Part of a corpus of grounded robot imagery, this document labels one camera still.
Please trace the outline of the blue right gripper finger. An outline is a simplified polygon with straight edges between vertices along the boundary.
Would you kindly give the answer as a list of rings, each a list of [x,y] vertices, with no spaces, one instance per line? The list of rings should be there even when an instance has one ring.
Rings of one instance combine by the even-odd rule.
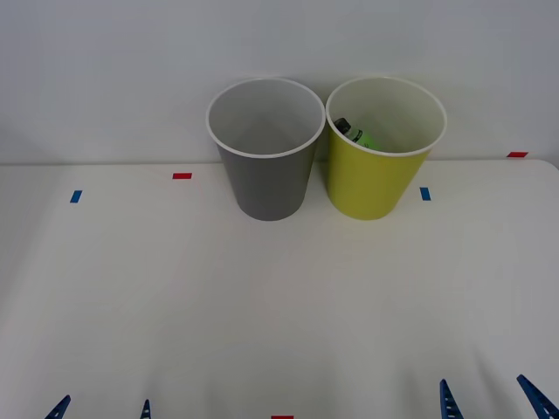
[[[538,419],[558,419],[558,407],[523,374],[517,377]]]
[[[442,419],[462,419],[462,413],[445,379],[439,383],[439,397]]]

